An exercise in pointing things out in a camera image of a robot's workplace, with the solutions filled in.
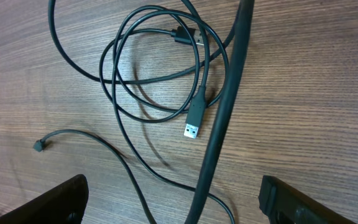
brown wooden surface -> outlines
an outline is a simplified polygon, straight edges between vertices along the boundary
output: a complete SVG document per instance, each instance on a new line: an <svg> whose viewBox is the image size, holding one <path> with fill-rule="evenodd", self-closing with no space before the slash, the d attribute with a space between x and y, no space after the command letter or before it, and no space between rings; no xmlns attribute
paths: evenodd
<svg viewBox="0 0 358 224"><path fill-rule="evenodd" d="M224 39L238 1L192 2ZM99 56L122 20L146 4L185 10L178 0L58 0L61 42L75 62L97 75ZM141 25L146 26L177 25L163 16ZM158 77L193 60L191 47L167 36L138 35L126 45L119 67L125 79ZM105 67L108 72L111 64ZM208 96L220 89L223 72L222 60L214 61ZM161 105L179 107L192 79L143 90ZM145 118L121 89L119 102ZM166 115L145 110L153 118ZM216 106L206 112L195 141L183 137L185 116L162 124L123 120L156 171L195 185L215 111ZM53 138L45 152L32 149L35 140L63 128L108 139L128 157L155 219L183 223L193 194L161 183L137 162L100 84L81 76L57 52L47 1L0 0L0 213L84 174L90 192L83 223L146 223L125 170L99 144L66 134ZM358 223L358 1L256 0L246 68L211 192L227 202L239 223L268 223L257 200L263 175L279 177ZM228 221L208 200L200 223Z"/></svg>

cable end connector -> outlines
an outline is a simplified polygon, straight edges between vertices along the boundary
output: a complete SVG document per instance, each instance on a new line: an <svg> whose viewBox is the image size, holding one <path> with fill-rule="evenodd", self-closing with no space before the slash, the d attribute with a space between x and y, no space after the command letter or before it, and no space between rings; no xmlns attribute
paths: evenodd
<svg viewBox="0 0 358 224"><path fill-rule="evenodd" d="M193 36L196 44L204 46L204 40L201 36L201 32L197 29L189 28L189 33ZM175 39L175 42L181 44L191 45L189 35L187 35L185 28L178 26L178 28L171 31L171 36Z"/></svg>
<svg viewBox="0 0 358 224"><path fill-rule="evenodd" d="M204 112L206 108L205 100L205 86L198 88L197 94L193 97L190 103L189 112L186 118L186 128L184 135L186 137L195 139L198 130L203 122Z"/></svg>
<svg viewBox="0 0 358 224"><path fill-rule="evenodd" d="M37 152L41 152L43 151L45 148L47 147L46 143L42 140L37 140L34 143L33 148L37 151Z"/></svg>
<svg viewBox="0 0 358 224"><path fill-rule="evenodd" d="M186 137L195 139L197 138L197 133L198 133L198 127L193 126L191 124L186 124L185 133L184 133Z"/></svg>

black cable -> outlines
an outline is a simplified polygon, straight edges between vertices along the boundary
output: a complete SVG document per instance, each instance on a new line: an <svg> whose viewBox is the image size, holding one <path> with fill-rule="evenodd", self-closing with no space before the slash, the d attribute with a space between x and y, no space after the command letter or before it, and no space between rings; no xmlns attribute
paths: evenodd
<svg viewBox="0 0 358 224"><path fill-rule="evenodd" d="M215 121L206 148L203 165L198 177L196 192L191 204L186 224L197 223L204 209L206 197L211 187L219 154L222 149L224 136L236 100L240 85L242 70L247 57L248 42L251 30L254 0L241 0L239 6L239 18L236 24L236 38L234 39L233 52L230 60L230 68L227 80L223 86L221 103L216 112Z"/></svg>
<svg viewBox="0 0 358 224"><path fill-rule="evenodd" d="M103 138L101 138L101 137L99 137L97 135L94 135L94 134L90 134L90 133L87 133L87 132L84 132L84 131L80 131L80 130L63 129L63 130L53 131L53 132L45 135L41 140L37 141L37 143L39 142L40 146L41 146L41 150L44 150L46 145L47 145L46 142L47 142L48 138L50 138L52 136L55 136L57 134L63 134L63 133L81 134L83 136L91 138L91 139L97 141L98 143L106 146L106 148L108 148L118 158L118 160L121 162L121 164L124 166L125 170L127 171L128 176L131 179L133 186L135 187L137 196L139 197L139 200L142 203L142 207L143 207L144 213L146 214L147 219L149 220L150 223L157 223L154 220L154 217L153 217L152 213L149 210L149 206L147 206L146 199L144 198L143 193L140 190L140 187L137 184L136 179L135 179L133 173L131 172L131 169L129 168L128 164L122 158L121 153L118 151L118 149L116 149L114 146L112 146L110 143L108 143Z"/></svg>
<svg viewBox="0 0 358 224"><path fill-rule="evenodd" d="M49 4L48 4L48 23L49 23L49 31L50 31L50 35L52 36L52 40L53 43L55 44L57 50L59 51L60 55L62 55L62 57L66 60L66 62L71 65L75 70L77 70L77 72L80 72L82 75L84 75L87 78L92 79L93 81L96 82L100 82L100 79L89 74L88 72L84 71L81 67L79 67L75 62L72 61L72 59L66 54L66 52L64 51L59 38L57 37L57 33L56 33L56 27L55 27L55 4L56 4L56 0L49 0ZM236 19L234 20L233 26L231 27L231 30L229 32L229 34L227 35L226 39L223 42L223 46L224 48L226 48L230 42L232 41L233 37L234 37L234 24L236 23L238 17L238 12L236 14ZM220 50L215 51L209 58L210 60L214 60L216 57L218 57L221 54ZM196 69L195 66L187 68L181 72L178 73L174 73L171 75L167 75L164 77L158 77L158 78L148 78L145 80L128 80L125 81L126 85L142 85L142 84L150 84L150 83L156 83L156 82L162 82L162 81L167 81L167 80L172 80L174 78L178 78L178 77L182 77L184 75L190 74L191 72L194 72ZM106 84L111 84L111 80L105 80L104 81Z"/></svg>
<svg viewBox="0 0 358 224"><path fill-rule="evenodd" d="M136 151L135 147L133 146L133 144L131 143L127 133L125 132L125 129L124 129L124 126L122 124L122 121L121 121L121 118L119 116L119 112L122 112L124 113L126 116L136 120L136 121L140 121L140 122L143 122L143 123L158 123L158 122L164 122L164 121L168 121L169 119L172 119L174 117L176 117L177 115L179 115L180 113L186 113L188 110L186 110L186 106L189 104L192 96L194 95L195 93L195 90L196 90L196 86L197 86L197 82L198 82L198 74L199 74L199 71L200 71L200 68L202 66L204 66L204 74L203 74L203 79L201 81L201 86L205 86L206 84L206 79L208 77L208 67L209 67L209 61L210 60L213 60L215 59L219 54L222 54L223 55L223 60L224 60L224 64L225 64L225 69L226 71L228 70L228 59L227 59L227 55L226 55L226 51L224 50L226 48L227 45L229 45L230 41L233 39L234 37L234 28L235 28L235 24L236 24L236 21L237 21L237 18L239 16L239 10L237 11L237 15L236 15L236 20L234 22L234 25L232 26L232 29L229 33L229 35L227 36L226 40L224 41L224 43L221 42L221 40L219 39L219 37L216 35L216 33L214 32L214 30L212 30L207 24L205 24L201 19L200 17L198 16L195 8L193 7L193 5L191 5L191 3L188 1L188 0L182 0L182 2L186 5L186 7L189 9L189 11L191 12L191 14L188 14L188 13L185 13L185 12L181 12L181 11L174 11L174 10L168 10L168 9L165 9L163 7L160 7L160 6L145 6L145 7L141 7L137 10L135 10L134 12L132 12L127 18L126 20L122 23L122 26L119 30L119 32L117 33L117 37L115 40L113 40L112 42L110 42L110 44L105 48L103 54L102 54L102 57L101 57L101 60L100 60L100 63L99 63L99 78L95 77L95 76L92 76L90 75L89 73L87 73L86 71L84 71L82 68L80 68L79 66L77 66L77 64L75 64L70 58L69 56L65 53L65 51L63 50L63 47L61 46L59 40L58 40L58 37L57 37L57 33L56 33L56 30L55 30L55 21L54 21L54 10L55 10L55 2L56 0L49 0L49 5L48 5L48 21L49 21L49 26L50 26L50 32L51 32L51 35L52 35L52 39L58 49L58 51L60 52L60 54L62 55L62 57L74 68L76 69L77 71L79 71L82 75L94 80L94 81L99 81L101 82L102 84L102 88L106 94L106 96L111 100L111 102L113 103L113 107L114 107L114 112L116 114L116 118L117 118L117 122L118 122L118 125L122 131L122 134L124 136L124 138L126 139L128 145L130 146L130 148L132 149L133 153L135 154L135 156L138 158L138 160L142 163L142 165L151 173L153 174L156 178L164 181L165 183L168 183L170 185L174 185L176 187L180 187L182 189L185 189L185 190L190 190L190 191L195 191L195 188L193 187L190 187L190 186L186 186L186 185L183 185L183 184L179 184L179 183L176 183L172 180L169 180L161 175L159 175L158 173L156 173L156 171L154 171L144 160L143 158L141 158L140 154ZM143 11L143 10L148 10L148 9L151 9L151 10L157 10L155 12L151 12L143 17L141 17L140 19L138 19L137 21L135 21L133 23L133 25L130 26L130 28L126 31L125 34L122 35L122 31L123 31L123 28L124 26L126 25L126 23L128 22L128 20L133 16L135 15L136 13L140 12L140 11ZM183 16L183 17L186 17L188 19L191 19L192 21L196 22L199 27L200 27L200 32L201 32L201 35L203 36L203 41L205 43L205 46L204 46L204 49L205 49L205 53L206 53L206 60L204 62L201 62L199 61L199 57L198 57L198 50L197 50L197 47L195 45L195 41L193 39L193 37L191 37L191 43L192 43L192 46L193 46L193 50L195 51L195 59L196 59L196 65L191 67L191 68L187 68L186 70L182 71L182 72L178 72L178 73L175 73L175 74L171 74L171 75L167 75L167 76L164 76L164 77L158 77L158 78L149 78L149 79L146 79L146 80L130 80L130 81L124 81L121 77L121 74L119 73L118 69L117 69L117 65L118 65L118 61L119 61L119 56L120 56L120 53L121 53L121 50L124 46L124 43L126 41L126 39L130 36L130 35L133 35L133 34L139 34L139 33L144 33L144 32L154 32L154 33L160 33L160 34L170 34L170 31L167 31L167 30L160 30L160 29L139 29L139 30L134 30L141 22L144 22L145 20L151 18L151 17L154 17L154 16L159 16L159 15L162 15L162 14L169 14L171 15L174 19L176 19L180 24L181 26L183 26L187 32L187 34L190 36L190 33L188 32L188 28L186 26L186 24L178 17L178 16ZM204 30L207 30L212 36L213 38L215 39L215 41L218 43L218 46L219 46L219 50L215 51L212 55L208 56L209 55L209 45L208 45L208 40L206 38L206 34L205 34L205 31ZM121 40L119 45L116 45L116 40ZM104 63L104 58L108 52L108 50L111 48L111 47L114 47L113 48L113 65L114 65L114 71L113 71L113 78L112 80L104 80L103 79L103 63ZM147 83L154 83L154 82L161 82L161 81L165 81L165 80L171 80L173 78L178 78L178 77L181 77L183 75L186 75L186 74L189 74L191 72L195 72L195 80L194 80L194 83L193 83L193 87L190 91L190 94L189 94L189 97L187 98L187 100L184 102L184 104L181 106L181 108L179 109L171 109L171 108L164 108L164 107L161 107L161 106L156 106L156 105L153 105L147 101L144 101L142 99L140 99L138 96L136 96L135 94L133 94L133 92L130 91L130 89L128 89L128 87L126 85L140 85L140 84L147 84ZM106 88L106 85L105 84L109 84L109 83L112 83L112 81L114 80L114 84L121 84L124 89L128 92L128 94L130 94L132 97L134 97L138 102L140 103L143 103L147 106L150 106L152 108L155 108L157 110L162 110L162 111L167 111L167 112L171 112L173 114L171 114L170 116L166 117L166 118L163 118L163 119L157 119L157 120L147 120L147 119L141 119L141 118L138 118L138 117L135 117L131 114L129 114L127 111L125 111L124 109L122 109L117 103L116 103L116 93L115 93L115 86L116 85L112 85L112 95L109 94L107 88ZM219 100L221 96L221 92L219 92L219 94L212 100L208 103L208 106L211 106L213 105L215 102L217 102ZM210 197L211 199L217 201L218 204L220 204L224 209L225 211L227 212L227 214L229 215L229 218L231 220L231 223L234 223L234 216L233 214L231 213L230 209L228 208L228 206L223 202L221 201L220 199L218 199L216 196L212 195L212 194L209 194L208 191L207 192L207 196ZM145 201L144 201L144 198L143 196L141 197L139 195L139 198L140 198L140 201L142 202L142 205L144 205ZM151 215L151 213L149 213L150 211L148 210L145 210L145 213L147 215L147 218L149 219L150 221L150 217L149 215Z"/></svg>

usb-a connector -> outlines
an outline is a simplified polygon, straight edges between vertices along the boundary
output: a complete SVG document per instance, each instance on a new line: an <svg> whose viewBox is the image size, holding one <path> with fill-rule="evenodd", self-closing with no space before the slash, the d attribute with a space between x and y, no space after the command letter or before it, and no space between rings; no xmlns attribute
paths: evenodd
<svg viewBox="0 0 358 224"><path fill-rule="evenodd" d="M191 124L186 124L184 135L189 138L197 138L198 127L193 126Z"/></svg>
<svg viewBox="0 0 358 224"><path fill-rule="evenodd" d="M184 135L195 139L198 134L198 129L203 122L204 112L206 108L205 87L200 86L197 94L193 97L190 103L189 112L186 118L186 128Z"/></svg>
<svg viewBox="0 0 358 224"><path fill-rule="evenodd" d="M204 46L204 40L199 30L189 28L189 33L193 36L196 44ZM175 42L191 45L190 37L182 26L179 26L176 30L172 30L171 36L175 39Z"/></svg>

thin black cable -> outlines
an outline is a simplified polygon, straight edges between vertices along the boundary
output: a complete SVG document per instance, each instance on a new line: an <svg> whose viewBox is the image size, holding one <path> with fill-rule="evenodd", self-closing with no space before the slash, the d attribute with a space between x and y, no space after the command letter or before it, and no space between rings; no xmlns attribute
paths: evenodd
<svg viewBox="0 0 358 224"><path fill-rule="evenodd" d="M64 51L59 38L57 36L57 32L56 32L56 27L55 27L55 5L56 5L56 0L49 0L48 3L48 23L49 23L49 31L50 31L50 35L52 36L52 40L53 43L55 44L57 50L59 51L60 55L62 55L62 57L66 60L66 62L71 65L75 70L77 70L77 72L80 72L82 75L84 75L85 77L96 81L96 82L100 82L100 79L98 77L95 77L91 74L89 74L88 72L84 71L81 67L79 67L75 62L72 61L72 59L66 54L66 52ZM230 42L233 40L234 37L234 24L236 23L238 17L238 12L236 14L236 19L234 20L233 26L231 27L231 30L229 32L229 34L227 35L226 39L223 42L224 48L226 48ZM210 61L214 60L216 57L218 57L221 54L220 50L215 51L210 57ZM194 72L196 69L195 66L192 66L190 68L187 68L181 72L177 72L171 75L166 75L164 77L158 77L158 78L148 78L145 80L128 80L125 81L124 83L127 85L142 85L142 84L150 84L150 83L156 83L156 82L162 82L162 81L167 81L167 80L172 80L174 78L178 78L178 77L182 77L184 75L190 74L191 72ZM111 84L111 80L105 80L104 81L106 84Z"/></svg>
<svg viewBox="0 0 358 224"><path fill-rule="evenodd" d="M45 144L46 141L48 140L48 138L55 136L57 134L64 134L64 133L73 133L73 134L80 134L80 135L86 136L86 137L91 138L91 139L97 141L98 143L104 145L106 148L108 148L118 158L118 160L121 162L121 164L124 166L125 170L127 171L128 176L131 179L133 186L135 187L137 196L139 197L139 200L142 204L143 211L146 214L147 219L149 220L150 223L157 223L154 220L152 213L150 212L149 206L147 206L146 199L144 198L143 193L142 193L139 185L137 184L136 179L135 179L131 169L129 168L129 166L125 162L125 160L122 158L121 153L118 151L118 149L116 149L114 146L112 146L106 140L104 140L103 138L101 138L97 135L90 134L85 131L75 130L75 129L63 129L63 130L53 131L53 132L45 135L40 140L40 142L42 142L42 144Z"/></svg>
<svg viewBox="0 0 358 224"><path fill-rule="evenodd" d="M140 11L143 11L143 10L146 10L146 9L151 9L151 8L147 8L147 6L145 7L142 7L142 8L139 8L137 10L135 10L134 12L140 12ZM119 49L122 50L123 48L123 45L125 43L125 40L127 39L127 37L129 36L129 34L132 32L133 29L136 28L136 25L137 24L140 24L141 22L144 22L145 20L147 19L150 19L151 17L154 17L154 16L159 16L159 15L163 15L163 14L173 14L173 15L178 15L178 16L183 16L183 17L186 17L188 19L191 19L195 22L197 22L198 24L201 24L215 39L215 41L218 43L218 46L223 49L223 55L224 55L224 58L227 59L227 55L226 55L226 51L224 50L223 48L223 44L221 43L218 35L214 32L214 30L212 30L212 28L210 28L209 25L207 25L205 22L193 17L191 14L187 14L185 12L179 12L179 11L168 11L168 10L160 10L160 11L155 11L155 12L151 12L147 15L145 15L144 17L141 17L140 19L138 19L137 21L134 22L134 24L132 26L130 26L130 28L128 28L126 34L124 34L124 36L122 37L121 39L121 42L120 42L120 47ZM106 85L104 84L104 78L103 78L103 63L104 63L104 59L105 59L105 56L107 54L107 52L109 51L109 49L114 45L114 41L111 42L111 44L109 44L104 52L102 53L102 56L101 56L101 59L100 59L100 63L99 63L99 78L101 80L101 84L102 84L102 87L103 87L103 90L106 94L106 96L112 101L113 103L113 107L114 107L114 112L116 114L116 119L117 119L117 123L120 127L120 130L122 132L122 135L124 136L124 139L127 141L129 147L132 149L132 152L135 154L136 158L138 158L138 160L140 161L140 163L152 174L154 175L156 178L160 179L161 181L167 183L167 184L170 184L170 185L173 185L173 186L176 186L176 187L180 187L182 189L185 189L185 190L190 190L190 191L194 191L195 188L193 187L190 187L190 186L187 186L187 185L183 185L183 184L180 184L180 183L177 183L177 182L174 182L168 178L165 178L163 176L161 176L160 174L158 174L156 171L154 171L144 160L143 158L140 156L140 154L137 152L136 148L134 147L133 143L131 142L131 140L129 139L126 131L125 131L125 128L124 128L124 125L121 121L121 117L119 115L119 110L120 111L124 111L118 104L117 104L117 101L116 101L116 89L115 89L115 85L112 85L112 95L109 94L108 90L107 90L107 87ZM119 60L119 53L120 51L118 51L116 54L114 53L115 50L113 50L113 55L116 55L115 58L114 58L114 63L116 63L118 60ZM114 64L114 69L113 69L113 77L112 77L112 80L115 80L116 77L119 76L118 72L117 72L117 64ZM224 209L225 211L227 212L227 214L229 215L229 218L230 218L230 221L231 223L235 223L234 221L234 216L232 214L232 212L230 211L229 207L222 201L220 200L219 198L217 198L216 196L214 196L213 194L210 194L208 193L208 196L215 200L218 204L220 204Z"/></svg>
<svg viewBox="0 0 358 224"><path fill-rule="evenodd" d="M112 80L104 80L103 79L103 74L102 72L100 71L100 67L102 68L103 67L103 61L104 61L104 57L106 56L106 53L107 51L112 47L114 46L114 48L116 48L117 46L115 45L115 40L113 40L109 45L108 47L106 47L103 55L102 55L102 58L101 59L101 63L99 64L99 76L101 78L96 78L92 75L90 75L89 73L87 73L86 71L84 71L82 68L80 68L79 66L77 66L77 64L75 64L70 58L69 56L65 53L65 51L63 50L63 47L61 46L59 40L58 40L58 37L57 37L57 33L56 33L56 30L55 30L55 21L54 21L54 10L55 10L55 1L56 0L50 0L49 1L49 5L48 5L48 21L49 21L49 25L50 25L50 32L51 32L51 35L52 35L52 39L58 49L58 51L60 52L60 54L62 55L62 57L74 68L76 69L77 71L79 71L82 75L94 80L94 81L99 81L101 82L102 84L102 87L103 87L103 90L105 92L105 94L108 96L108 98L113 102L113 106L114 106L114 112L116 113L116 117L117 117L117 122L119 123L119 126L120 126L120 129L122 131L122 134L124 135L128 145L131 147L132 151L134 152L134 154L136 155L136 157L138 158L138 160L140 160L140 162L142 163L142 165L150 172L152 173L156 178L168 183L168 184L171 184L171 185L174 185L176 187L180 187L180 188L183 188L185 190L191 190L191 191L195 191L195 188L193 187L189 187L189 186L186 186L186 185L183 185L183 184L179 184L179 183L176 183L172 180L169 180L169 179L166 179L164 177L162 177L161 175L159 175L158 173L156 173L154 170L152 170L152 168L150 166L148 166L148 164L141 158L141 156L139 155L139 153L136 151L136 149L134 148L133 144L131 143L131 141L129 140L125 130L124 130L124 127L123 127L123 124L122 124L122 121L121 121L121 118L119 117L119 114L118 114L118 111L124 113L125 115L129 116L130 118L134 119L134 120L137 120L137 121L140 121L140 122L145 122L145 123L154 123L156 122L155 120L154 121L149 121L149 120L145 120L145 119L140 119L140 118L137 118L131 114L129 114L127 111L123 110L118 104L116 104L115 102L115 85L112 85L112 92L113 92L113 97L110 96L110 94L108 93L107 91L107 88L105 86L105 84L107 83L112 83L112 81L114 80L114 83L118 84L122 84L123 87L127 90L128 94L130 94L132 97L134 97L136 100L138 100L139 102L147 105L147 106L151 106L152 108L155 108L155 109L158 109L158 110L162 110L162 111L168 111L168 112L172 112L173 114L165 119L160 119L160 120L157 120L157 122L163 122L163 121L167 121L169 119L172 119L174 118L175 116L177 116L178 114L180 113L186 113L187 110L185 110L184 108L186 107L186 105L190 102L188 99L191 99L191 97L193 96L194 92L195 92L195 88L196 88L196 83L197 83L197 80L198 80L198 72L200 70L200 67L202 66L205 66L206 68L204 68L204 75L203 75L203 79L201 81L201 84L204 85L206 83L206 79L207 79L207 76L208 76L208 66L209 66L209 61L210 60L213 60L214 58L216 58L219 54L223 53L223 58L224 58L224 63L225 63L225 69L227 70L228 68L228 59L227 59L227 55L226 55L226 52L224 51L224 49L226 48L227 45L229 45L230 41L233 39L234 37L234 25L229 33L229 35L226 37L226 40L224 41L224 43L221 43L219 37L214 33L214 31L208 27L208 25L206 25L203 21L200 20L199 16L197 15L197 12L195 11L194 7L191 5L191 3L188 1L188 0L182 0L183 3L185 3L186 7L188 7L188 9L190 10L190 12L193 14L187 14L187 13L184 13L184 12L180 12L180 11L169 11L169 10L166 10L162 7L159 7L159 6L152 6L152 7L158 7L158 9L155 8L155 10L159 10L157 12L151 12L149 14L147 14L146 18L140 18L137 22L138 24L136 25L132 25L133 28L131 29L131 31L127 31L124 35L121 35L121 32L119 32L117 34L117 39L116 40L120 40L120 39L123 39L121 41L121 43L119 44L119 49L120 51L122 50L122 47L124 45L124 42L125 40L128 38L129 35L133 35L133 34L138 34L138 33L142 33L142 32L154 32L154 33L161 33L161 34L170 34L170 31L167 31L167 30L159 30L159 29L139 29L139 30L134 30L135 27L137 25L139 25L141 22L145 21L146 19L150 18L150 17L153 17L153 16L158 16L158 15L161 15L161 14L171 14L171 15L174 15L173 17L175 19L177 19L177 21L185 28L185 30L187 31L188 33L188 30L186 28L186 24L184 23L181 23L180 19L178 17L175 17L175 16L184 16L184 17L187 17L193 21L195 21L199 27L200 27L200 31L201 31L201 34L203 36L203 39L204 39L204 42L206 43L206 47L205 47L205 51L206 51L206 60L204 62L199 62L198 61L198 53L197 53L197 49L195 47L195 42L194 42L194 39L193 37L191 37L191 40L192 40L192 44L193 44L193 49L195 50L195 57L196 57L196 65L191 67L191 68L188 68L182 72L178 72L178 73L175 73L175 74L171 74L171 75L167 75L167 76L164 76L164 77L158 77L158 78L149 78L149 79L146 79L146 80L130 80L130 81L124 81L122 80L121 78L121 75L119 74L119 71L118 69L116 68L117 64L118 64L118 60L119 60L119 54L115 55L113 57L113 60L114 60L114 68L116 71L113 72L113 79ZM219 50L215 51L211 56L208 56L209 55L209 47L208 47L208 40L205 36L204 33L204 28L208 27L208 32L214 37L214 39L217 41L218 45L219 45ZM140 84L147 84L147 83L153 83L153 82L161 82L161 81L165 81L165 80L171 80L173 78L178 78L180 76L183 76L183 75L186 75L186 74L189 74L191 72L196 72L196 75L195 75L195 81L193 83L193 88L191 89L191 93L188 97L188 99L185 101L185 103L183 104L183 106L179 109L179 110L176 110L176 109L170 109L170 108L163 108L163 107L159 107L159 106L155 106L153 104L150 104L149 102L146 102L146 101L142 101L139 97L135 96L135 94L133 94L127 87L126 85L131 85L131 84L136 84L136 85L140 85ZM219 97L220 97L220 92L219 94L217 95L217 97L215 97L214 100L212 100L211 102L209 102L208 106L211 106L213 105L215 102L217 102L219 100ZM219 203L224 209L225 211L228 213L229 215L229 218L231 219L231 223L234 223L234 216L233 214L231 213L230 209L228 208L228 206L223 202L221 201L220 199L218 199L217 197L215 197L214 195L212 194L209 194L208 193L208 196L210 198L212 198L213 200L217 201L217 203Z"/></svg>

